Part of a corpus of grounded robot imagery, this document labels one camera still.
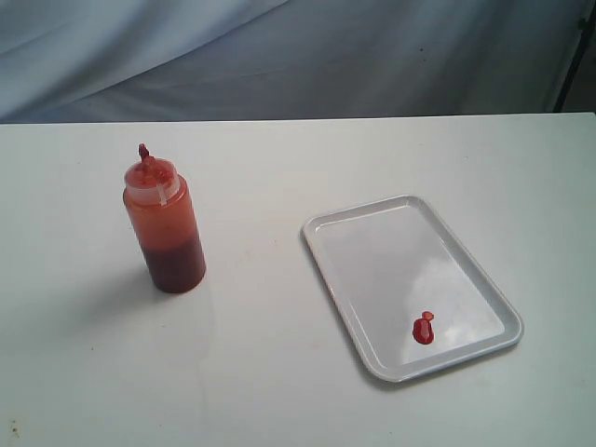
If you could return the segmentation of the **red sauce squeeze bottle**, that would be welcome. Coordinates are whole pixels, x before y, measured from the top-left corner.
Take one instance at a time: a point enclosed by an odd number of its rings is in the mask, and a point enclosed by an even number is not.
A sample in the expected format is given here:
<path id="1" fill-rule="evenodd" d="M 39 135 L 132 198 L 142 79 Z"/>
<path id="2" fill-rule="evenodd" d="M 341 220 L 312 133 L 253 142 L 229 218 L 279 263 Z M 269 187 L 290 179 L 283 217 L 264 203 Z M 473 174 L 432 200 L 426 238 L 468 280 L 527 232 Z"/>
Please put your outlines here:
<path id="1" fill-rule="evenodd" d="M 154 285 L 166 293 L 192 290 L 207 266 L 185 178 L 146 145 L 124 176 L 123 202 Z"/>

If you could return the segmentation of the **red sauce blob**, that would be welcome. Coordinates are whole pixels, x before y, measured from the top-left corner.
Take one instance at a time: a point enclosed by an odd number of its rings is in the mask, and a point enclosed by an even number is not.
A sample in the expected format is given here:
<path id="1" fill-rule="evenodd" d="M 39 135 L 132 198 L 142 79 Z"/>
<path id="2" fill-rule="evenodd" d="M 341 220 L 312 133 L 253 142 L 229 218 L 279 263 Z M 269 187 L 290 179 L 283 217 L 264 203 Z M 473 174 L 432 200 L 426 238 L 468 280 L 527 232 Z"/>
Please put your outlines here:
<path id="1" fill-rule="evenodd" d="M 421 317 L 413 323 L 413 339 L 420 345 L 430 345 L 434 341 L 434 332 L 432 329 L 432 320 L 434 314 L 430 311 L 424 311 Z"/>

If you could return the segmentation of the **white rectangular plastic tray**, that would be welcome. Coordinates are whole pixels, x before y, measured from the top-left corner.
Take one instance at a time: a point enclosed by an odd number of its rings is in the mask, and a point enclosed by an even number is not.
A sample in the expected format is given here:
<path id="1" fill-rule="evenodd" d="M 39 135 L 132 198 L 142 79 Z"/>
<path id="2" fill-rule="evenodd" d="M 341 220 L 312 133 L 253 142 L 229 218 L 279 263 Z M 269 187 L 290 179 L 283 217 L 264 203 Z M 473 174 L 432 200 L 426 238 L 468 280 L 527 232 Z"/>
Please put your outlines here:
<path id="1" fill-rule="evenodd" d="M 305 244 L 364 367 L 403 383 L 516 345 L 522 318 L 436 211 L 396 196 L 329 212 Z M 434 341 L 413 323 L 434 314 Z"/>

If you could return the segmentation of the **grey backdrop cloth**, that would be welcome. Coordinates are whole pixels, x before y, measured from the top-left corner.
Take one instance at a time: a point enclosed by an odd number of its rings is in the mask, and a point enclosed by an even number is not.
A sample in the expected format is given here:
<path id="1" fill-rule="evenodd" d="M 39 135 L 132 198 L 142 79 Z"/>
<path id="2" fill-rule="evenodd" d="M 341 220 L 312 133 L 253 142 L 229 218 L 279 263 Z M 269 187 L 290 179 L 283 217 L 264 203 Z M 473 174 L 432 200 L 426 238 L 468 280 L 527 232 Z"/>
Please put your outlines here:
<path id="1" fill-rule="evenodd" d="M 546 112 L 586 1 L 5 1 L 5 123 Z"/>

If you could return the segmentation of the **black tripod stand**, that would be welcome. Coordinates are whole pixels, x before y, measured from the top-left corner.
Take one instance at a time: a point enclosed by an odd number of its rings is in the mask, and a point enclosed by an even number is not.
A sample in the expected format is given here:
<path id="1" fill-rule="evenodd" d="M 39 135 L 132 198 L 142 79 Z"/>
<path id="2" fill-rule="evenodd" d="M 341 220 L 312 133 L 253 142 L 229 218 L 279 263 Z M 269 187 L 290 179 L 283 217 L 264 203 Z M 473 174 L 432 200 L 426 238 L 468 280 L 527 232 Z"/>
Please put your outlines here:
<path id="1" fill-rule="evenodd" d="M 554 113 L 560 113 L 567 100 L 569 92 L 573 86 L 576 75 L 580 68 L 581 62 L 588 51 L 591 38 L 595 33 L 595 7 L 592 8 L 586 18 L 581 18 L 577 23 L 577 28 L 580 31 L 579 41 L 576 50 L 573 54 L 569 64 L 566 75 L 562 81 L 562 85 L 556 101 L 553 106 Z"/>

